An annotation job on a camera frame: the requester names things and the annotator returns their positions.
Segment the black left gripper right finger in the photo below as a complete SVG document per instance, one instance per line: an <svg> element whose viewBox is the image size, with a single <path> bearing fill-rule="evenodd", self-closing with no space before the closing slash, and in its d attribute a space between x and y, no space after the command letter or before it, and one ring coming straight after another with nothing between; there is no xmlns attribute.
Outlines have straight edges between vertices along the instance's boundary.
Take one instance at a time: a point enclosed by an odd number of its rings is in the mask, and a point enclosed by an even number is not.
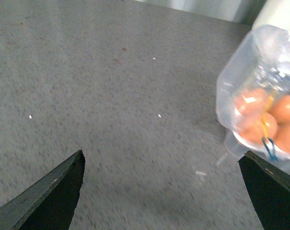
<svg viewBox="0 0 290 230"><path fill-rule="evenodd" d="M290 175L250 150L238 163L263 228L290 230Z"/></svg>

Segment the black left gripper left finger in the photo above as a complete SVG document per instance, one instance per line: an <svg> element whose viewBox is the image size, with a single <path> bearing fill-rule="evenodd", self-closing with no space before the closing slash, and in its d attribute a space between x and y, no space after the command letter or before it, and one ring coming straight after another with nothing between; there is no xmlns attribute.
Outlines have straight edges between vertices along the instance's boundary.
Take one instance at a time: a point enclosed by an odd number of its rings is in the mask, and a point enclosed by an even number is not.
<svg viewBox="0 0 290 230"><path fill-rule="evenodd" d="M67 230L80 197L85 157L78 150L0 207L0 230Z"/></svg>

